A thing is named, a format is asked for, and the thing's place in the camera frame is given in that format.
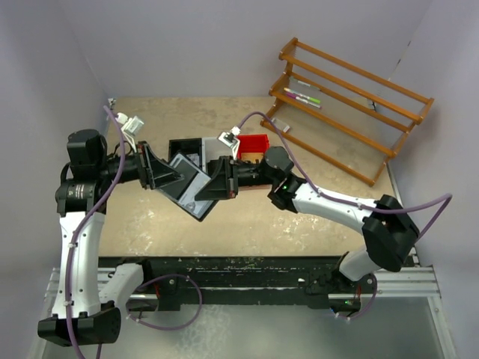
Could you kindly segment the black card holder wallet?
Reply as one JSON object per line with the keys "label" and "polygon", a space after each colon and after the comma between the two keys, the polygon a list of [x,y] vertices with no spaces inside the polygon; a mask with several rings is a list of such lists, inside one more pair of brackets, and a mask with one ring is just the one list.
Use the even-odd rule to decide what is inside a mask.
{"label": "black card holder wallet", "polygon": [[210,177],[182,153],[177,153],[169,165],[183,178],[159,188],[159,191],[195,220],[203,221],[217,200],[196,200],[195,196],[210,181]]}

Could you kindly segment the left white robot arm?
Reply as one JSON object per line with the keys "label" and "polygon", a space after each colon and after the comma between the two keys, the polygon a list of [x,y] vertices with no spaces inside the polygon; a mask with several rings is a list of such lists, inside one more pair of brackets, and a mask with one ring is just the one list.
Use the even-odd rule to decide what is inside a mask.
{"label": "left white robot arm", "polygon": [[154,276],[142,264],[127,263],[99,286],[100,237],[109,195],[120,183],[138,181],[157,190],[183,177],[145,141],[129,155],[108,155],[106,139],[95,129],[70,134],[67,152],[70,160],[55,193],[62,241],[58,290],[52,314],[38,322],[37,333],[62,347],[114,343],[130,295],[151,290]]}

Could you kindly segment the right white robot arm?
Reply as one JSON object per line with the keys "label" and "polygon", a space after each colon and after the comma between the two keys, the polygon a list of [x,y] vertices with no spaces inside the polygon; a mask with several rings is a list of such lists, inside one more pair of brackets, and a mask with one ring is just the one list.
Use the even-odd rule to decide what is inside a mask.
{"label": "right white robot arm", "polygon": [[229,200],[242,187],[270,185],[268,198],[278,209],[316,215],[362,234],[364,247],[344,254],[332,276],[340,292],[351,292],[377,270],[399,272],[418,240],[419,229],[397,198],[354,198],[310,184],[293,173],[294,163],[283,147],[269,148],[256,164],[221,156],[208,167],[211,179],[196,200]]}

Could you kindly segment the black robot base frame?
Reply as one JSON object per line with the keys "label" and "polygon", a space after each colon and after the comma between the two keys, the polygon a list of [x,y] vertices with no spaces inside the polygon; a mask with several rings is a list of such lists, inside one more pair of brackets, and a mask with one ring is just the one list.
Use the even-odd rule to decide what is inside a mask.
{"label": "black robot base frame", "polygon": [[129,307],[178,311],[183,305],[302,306],[357,312],[396,273],[379,270],[357,282],[340,278],[338,257],[100,257],[99,285],[117,268],[140,267]]}

